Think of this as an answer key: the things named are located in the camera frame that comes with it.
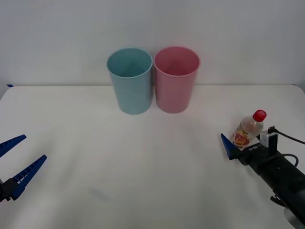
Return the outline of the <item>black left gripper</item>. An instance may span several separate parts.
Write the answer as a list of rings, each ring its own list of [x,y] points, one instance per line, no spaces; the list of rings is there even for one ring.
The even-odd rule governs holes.
[[[24,139],[26,139],[26,135],[20,135],[18,137],[0,143],[0,157],[5,155]],[[47,156],[43,155],[38,160],[33,162],[24,170],[22,170],[20,173],[8,179],[4,183],[2,182],[2,180],[0,180],[0,202],[2,202],[4,199],[6,199],[7,201],[10,201],[11,199],[18,199],[25,190],[25,187],[28,185],[28,183],[32,180],[32,178],[38,172],[40,167],[46,161],[46,159]]]

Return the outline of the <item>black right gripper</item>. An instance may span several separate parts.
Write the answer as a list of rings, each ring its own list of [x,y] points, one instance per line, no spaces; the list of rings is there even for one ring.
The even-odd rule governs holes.
[[[242,165],[250,166],[261,177],[283,176],[283,158],[280,152],[269,150],[261,144],[249,146],[241,151],[224,134],[221,134],[221,140],[229,160],[238,160]]]

